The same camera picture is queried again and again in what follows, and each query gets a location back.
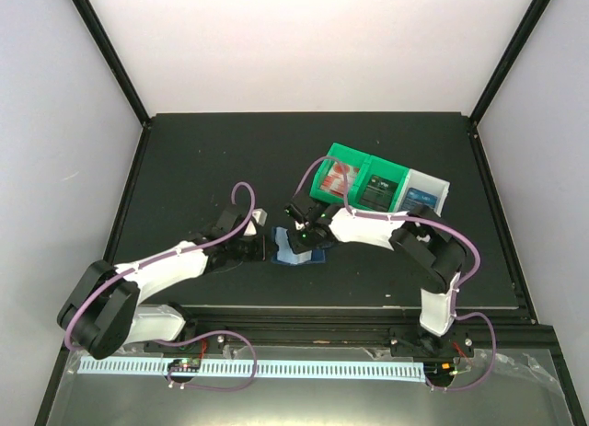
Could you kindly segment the blue card holder wallet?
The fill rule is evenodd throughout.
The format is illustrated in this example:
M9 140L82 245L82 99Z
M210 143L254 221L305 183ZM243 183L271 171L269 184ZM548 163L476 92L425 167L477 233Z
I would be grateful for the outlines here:
M326 261L325 251L314 249L301 254L295 254L290 245L287 230L283 227L274 227L271 232L272 241L277 247L271 261L286 266L302 266L306 264L321 264Z

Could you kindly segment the red white card stack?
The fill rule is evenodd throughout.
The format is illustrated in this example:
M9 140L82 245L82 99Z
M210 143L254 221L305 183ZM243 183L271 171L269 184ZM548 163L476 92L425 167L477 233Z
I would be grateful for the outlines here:
M323 178L320 189L328 194L341 197L344 192L344 179L347 179L348 185L351 187L359 171L358 167L346 164L341 167L339 164L333 163Z

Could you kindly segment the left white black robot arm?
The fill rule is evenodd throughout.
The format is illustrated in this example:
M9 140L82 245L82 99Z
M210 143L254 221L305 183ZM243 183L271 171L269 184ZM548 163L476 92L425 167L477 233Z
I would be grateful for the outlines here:
M267 214L227 206L219 220L194 239L135 262L90 264L57 316L71 350L97 360L130 343L161 340L188 351L198 330L180 305L150 306L146 300L178 283L222 269L229 262L262 261L268 243Z

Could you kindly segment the white bin with blue cards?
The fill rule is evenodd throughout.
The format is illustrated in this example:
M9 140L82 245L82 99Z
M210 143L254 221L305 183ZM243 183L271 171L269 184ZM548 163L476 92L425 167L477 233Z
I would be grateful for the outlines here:
M411 168L401 184L393 212L410 211L417 205L426 205L441 215L449 190L448 181Z

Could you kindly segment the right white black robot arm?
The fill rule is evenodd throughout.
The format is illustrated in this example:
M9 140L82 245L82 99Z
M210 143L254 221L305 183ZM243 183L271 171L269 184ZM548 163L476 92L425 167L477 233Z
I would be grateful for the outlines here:
M327 204L305 198L285 206L295 221L287 233L291 250L300 254L343 243L360 243L406 255L419 267L421 288L421 349L438 355L452 343L449 329L457 320L460 285L478 272L478 249L448 226L430 207L418 205L409 212L379 213Z

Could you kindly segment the green bin with red cards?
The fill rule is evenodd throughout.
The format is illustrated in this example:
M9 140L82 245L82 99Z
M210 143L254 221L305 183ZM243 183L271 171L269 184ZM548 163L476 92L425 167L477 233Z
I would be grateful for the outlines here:
M309 195L328 203L343 203L344 177L347 177L349 204L353 208L367 210L360 200L363 191L362 182L368 173L372 156L339 143L334 143L330 147L328 156L340 160L345 168L341 169L340 165L332 159L322 160L314 176Z

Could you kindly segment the green bin with black cards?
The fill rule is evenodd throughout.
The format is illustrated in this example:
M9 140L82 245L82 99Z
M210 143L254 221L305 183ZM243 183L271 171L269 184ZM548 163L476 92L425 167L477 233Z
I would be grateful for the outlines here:
M350 205L366 211L393 212L408 174L407 167L370 155L352 185Z

